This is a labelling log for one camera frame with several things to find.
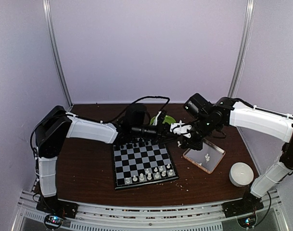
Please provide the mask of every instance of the brown wooden surface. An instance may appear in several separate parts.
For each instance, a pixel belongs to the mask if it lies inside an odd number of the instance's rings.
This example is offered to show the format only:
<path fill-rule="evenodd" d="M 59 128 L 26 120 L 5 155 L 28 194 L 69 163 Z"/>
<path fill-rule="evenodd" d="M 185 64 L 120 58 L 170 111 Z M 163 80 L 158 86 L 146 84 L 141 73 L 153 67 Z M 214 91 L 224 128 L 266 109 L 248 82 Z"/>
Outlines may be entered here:
<path fill-rule="evenodd" d="M 154 116 L 160 105 L 148 104 Z M 72 112 L 93 119 L 107 120 L 117 115 L 124 104 L 75 105 Z M 168 115 L 177 121 L 192 118 L 181 104 L 169 104 Z M 236 128 L 226 127 L 227 138 L 209 140 L 226 151 L 212 174 L 203 172 L 182 158 L 185 150 L 177 143 L 168 145 L 179 173 L 179 180 L 139 188 L 114 190 L 111 145 L 83 139 L 66 139 L 57 163 L 57 187 L 61 199 L 102 205 L 163 206 L 189 205 L 235 199 L 244 189 L 232 185 L 229 170 L 236 162 L 245 162 L 254 170 L 253 161 Z"/>

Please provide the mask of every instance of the clear plastic tray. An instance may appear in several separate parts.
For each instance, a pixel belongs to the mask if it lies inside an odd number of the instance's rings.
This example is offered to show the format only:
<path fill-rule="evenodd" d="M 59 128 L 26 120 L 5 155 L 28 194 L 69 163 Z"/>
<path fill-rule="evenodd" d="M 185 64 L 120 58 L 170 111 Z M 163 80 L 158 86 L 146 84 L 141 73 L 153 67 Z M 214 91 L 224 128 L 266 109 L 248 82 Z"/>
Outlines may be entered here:
<path fill-rule="evenodd" d="M 225 151 L 208 140 L 203 140 L 203 149 L 200 151 L 188 149 L 183 157 L 203 171 L 211 174 L 225 155 Z"/>

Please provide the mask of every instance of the robotic arm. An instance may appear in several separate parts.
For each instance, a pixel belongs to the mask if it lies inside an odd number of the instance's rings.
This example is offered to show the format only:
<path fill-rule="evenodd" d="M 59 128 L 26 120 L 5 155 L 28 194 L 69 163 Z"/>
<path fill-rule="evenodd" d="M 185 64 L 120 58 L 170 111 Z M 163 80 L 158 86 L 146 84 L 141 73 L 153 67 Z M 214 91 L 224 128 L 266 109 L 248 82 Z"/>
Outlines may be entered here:
<path fill-rule="evenodd" d="M 57 156 L 65 138 L 71 137 L 120 145 L 139 138 L 166 143 L 182 137 L 181 148 L 201 150 L 203 139 L 214 130 L 220 132 L 224 126 L 235 126 L 257 130 L 284 141 L 279 161 L 252 183 L 241 200 L 223 204 L 226 217 L 252 212 L 255 207 L 261 208 L 260 198 L 293 172 L 293 115 L 257 108 L 241 99 L 228 97 L 212 104 L 198 93 L 190 97 L 183 107 L 194 118 L 192 122 L 162 124 L 166 112 L 161 111 L 153 125 L 143 125 L 147 111 L 139 103 L 131 104 L 118 123 L 81 118 L 56 106 L 35 129 L 36 160 L 44 202 L 38 204 L 38 209 L 57 212 L 63 208 L 63 211 L 66 210 L 65 216 L 75 216 L 75 212 L 71 213 L 70 210 L 75 211 L 76 205 L 63 205 L 57 199 L 55 186 Z"/>

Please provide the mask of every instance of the gray wall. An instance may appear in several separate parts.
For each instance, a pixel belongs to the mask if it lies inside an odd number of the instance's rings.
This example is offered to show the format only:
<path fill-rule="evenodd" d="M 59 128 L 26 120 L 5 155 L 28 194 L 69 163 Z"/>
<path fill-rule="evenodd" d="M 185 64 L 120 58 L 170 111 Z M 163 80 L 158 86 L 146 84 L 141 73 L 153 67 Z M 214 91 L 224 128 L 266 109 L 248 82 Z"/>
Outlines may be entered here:
<path fill-rule="evenodd" d="M 51 12 L 74 103 L 226 96 L 247 0 L 57 0 Z"/>
<path fill-rule="evenodd" d="M 249 50 L 237 97 L 283 113 L 293 113 L 293 0 L 257 1 Z M 264 172 L 280 155 L 282 142 L 242 129 Z M 293 175 L 278 186 L 293 228 Z"/>
<path fill-rule="evenodd" d="M 35 180 L 30 132 L 56 104 L 66 105 L 42 2 L 0 0 L 0 231 Z"/>

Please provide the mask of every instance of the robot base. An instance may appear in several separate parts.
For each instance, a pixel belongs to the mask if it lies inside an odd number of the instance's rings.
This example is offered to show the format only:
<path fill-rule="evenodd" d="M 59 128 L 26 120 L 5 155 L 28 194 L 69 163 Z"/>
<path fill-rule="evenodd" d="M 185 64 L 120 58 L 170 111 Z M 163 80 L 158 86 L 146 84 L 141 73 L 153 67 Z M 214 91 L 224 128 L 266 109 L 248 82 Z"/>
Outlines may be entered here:
<path fill-rule="evenodd" d="M 237 201 L 225 202 L 222 204 L 223 212 L 226 218 L 241 216 L 247 213 L 252 213 L 254 211 L 264 208 L 261 201 L 251 203 L 247 200 L 240 199 Z"/>
<path fill-rule="evenodd" d="M 58 200 L 58 206 L 60 208 L 64 208 L 64 212 L 63 212 L 62 209 L 60 209 L 58 212 L 54 213 L 51 209 L 49 209 L 45 205 L 45 203 L 40 198 L 39 202 L 37 203 L 36 209 L 39 210 L 39 211 L 45 212 L 45 213 L 56 214 L 60 218 L 72 218 L 72 219 L 74 219 L 76 217 L 76 213 L 77 213 L 77 210 L 78 210 L 78 204 Z"/>

